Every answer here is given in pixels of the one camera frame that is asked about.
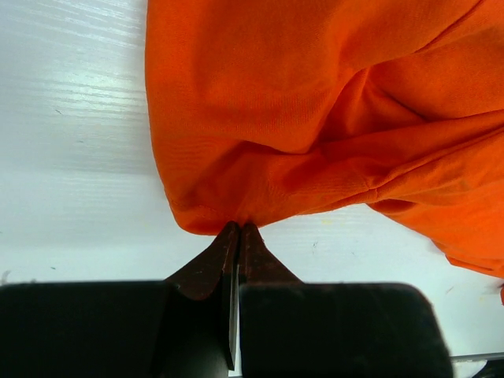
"garment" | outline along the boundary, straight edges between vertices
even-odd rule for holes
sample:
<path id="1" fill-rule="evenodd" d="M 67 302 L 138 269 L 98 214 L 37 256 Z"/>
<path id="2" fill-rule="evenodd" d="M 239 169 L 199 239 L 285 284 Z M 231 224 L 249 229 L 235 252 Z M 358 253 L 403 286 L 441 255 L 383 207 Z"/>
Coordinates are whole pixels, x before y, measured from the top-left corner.
<path id="1" fill-rule="evenodd" d="M 354 203 L 504 277 L 502 0 L 149 0 L 154 156 L 180 227 Z"/>

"white surface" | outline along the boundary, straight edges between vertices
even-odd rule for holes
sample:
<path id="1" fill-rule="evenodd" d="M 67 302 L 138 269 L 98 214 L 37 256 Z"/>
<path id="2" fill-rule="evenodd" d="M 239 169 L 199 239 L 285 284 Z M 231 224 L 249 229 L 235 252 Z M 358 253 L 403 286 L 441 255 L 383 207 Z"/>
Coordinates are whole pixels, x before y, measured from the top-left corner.
<path id="1" fill-rule="evenodd" d="M 150 149 L 143 0 L 0 0 L 0 275 L 8 282 L 161 279 L 211 238 L 168 208 Z M 429 298 L 454 356 L 504 351 L 488 276 L 351 206 L 262 229 L 309 282 L 398 281 Z"/>

